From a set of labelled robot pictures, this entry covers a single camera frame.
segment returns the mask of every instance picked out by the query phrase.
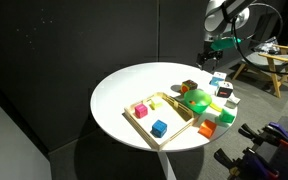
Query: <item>toy block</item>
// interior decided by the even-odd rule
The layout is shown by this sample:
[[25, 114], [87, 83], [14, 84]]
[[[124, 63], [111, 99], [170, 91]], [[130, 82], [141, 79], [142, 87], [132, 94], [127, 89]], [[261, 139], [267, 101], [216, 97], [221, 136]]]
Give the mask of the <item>toy block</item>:
[[144, 104], [135, 106], [135, 114], [138, 118], [142, 118], [147, 115], [147, 107]]
[[162, 99], [157, 97], [151, 98], [151, 107], [155, 110], [163, 105]]
[[214, 72], [210, 85], [218, 86], [218, 82], [225, 81], [226, 75], [226, 73]]
[[231, 96], [227, 99], [225, 106], [230, 108], [230, 109], [234, 109], [237, 107], [240, 100], [241, 99], [235, 97], [234, 94], [231, 94]]
[[192, 81], [192, 80], [187, 80], [182, 82], [182, 86], [181, 86], [181, 92], [185, 93], [189, 90], [193, 90], [197, 88], [197, 83]]
[[220, 81], [218, 82], [218, 86], [216, 89], [216, 96], [228, 98], [231, 96], [233, 92], [233, 85], [230, 82], [227, 81]]
[[215, 132], [215, 129], [217, 127], [217, 124], [206, 119], [200, 126], [200, 129], [198, 130], [198, 133], [202, 134], [206, 138], [211, 138], [213, 133]]
[[228, 112], [227, 110], [225, 110], [225, 108], [223, 108], [221, 114], [219, 115], [220, 121], [225, 122], [225, 123], [232, 123], [234, 118], [235, 116], [231, 114], [230, 112]]
[[152, 134], [155, 135], [156, 137], [163, 137], [163, 135], [167, 131], [167, 124], [165, 124], [161, 120], [157, 120], [153, 126], [152, 126]]

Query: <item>table top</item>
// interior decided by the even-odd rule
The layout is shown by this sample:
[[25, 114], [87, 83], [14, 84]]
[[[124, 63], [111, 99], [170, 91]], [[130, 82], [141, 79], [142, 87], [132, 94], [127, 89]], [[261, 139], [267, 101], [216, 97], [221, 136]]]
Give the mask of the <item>table top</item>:
[[[216, 97], [215, 86], [209, 85], [212, 74], [196, 67], [168, 63], [152, 62], [133, 65], [112, 73], [101, 81], [93, 91], [90, 107], [95, 121], [112, 138], [131, 147], [142, 150], [152, 149], [142, 136], [133, 128], [124, 114], [124, 108], [149, 97], [156, 92], [164, 92], [174, 97], [180, 97], [182, 82], [192, 80], [212, 95], [212, 101], [223, 107], [226, 99]], [[237, 108], [229, 109], [237, 115]], [[221, 123], [217, 120], [220, 112], [208, 107], [199, 116], [197, 125], [191, 126], [172, 141], [168, 142], [163, 151], [176, 152], [203, 146], [223, 135], [234, 123]], [[198, 133], [199, 125], [209, 119], [218, 125], [210, 139]]]

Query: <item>pink cube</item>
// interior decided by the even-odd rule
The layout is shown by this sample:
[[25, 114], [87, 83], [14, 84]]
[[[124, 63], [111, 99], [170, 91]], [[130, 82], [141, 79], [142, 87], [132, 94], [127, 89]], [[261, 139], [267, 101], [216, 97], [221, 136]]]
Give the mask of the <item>pink cube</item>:
[[147, 115], [147, 107], [144, 104], [135, 106], [135, 114], [137, 117], [142, 118]]

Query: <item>wooden box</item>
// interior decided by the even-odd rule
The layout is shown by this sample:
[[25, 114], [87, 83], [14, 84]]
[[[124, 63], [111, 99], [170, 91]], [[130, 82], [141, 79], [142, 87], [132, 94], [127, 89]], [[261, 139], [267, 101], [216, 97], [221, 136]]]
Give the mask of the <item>wooden box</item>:
[[[152, 98], [154, 98], [154, 100], [159, 98], [162, 106], [154, 109], [151, 106]], [[136, 116], [134, 108], [141, 103], [147, 107], [148, 114], [145, 117], [139, 118]], [[129, 122], [137, 132], [145, 139], [151, 148], [157, 151], [161, 151], [165, 144], [173, 140], [198, 120], [198, 118], [194, 117], [192, 110], [162, 92], [157, 92], [142, 101], [127, 106], [124, 110]], [[152, 125], [157, 120], [161, 120], [167, 124], [167, 131], [161, 138], [155, 137], [151, 133]]]

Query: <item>green cube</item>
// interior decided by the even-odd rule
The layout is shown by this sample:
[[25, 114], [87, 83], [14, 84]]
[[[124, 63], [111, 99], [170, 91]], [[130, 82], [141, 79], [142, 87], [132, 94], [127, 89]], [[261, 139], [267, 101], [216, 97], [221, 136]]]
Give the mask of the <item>green cube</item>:
[[225, 123], [232, 123], [234, 118], [235, 116], [231, 114], [230, 112], [228, 112], [227, 110], [225, 110], [225, 108], [223, 108], [221, 114], [219, 115], [220, 121], [225, 122]]

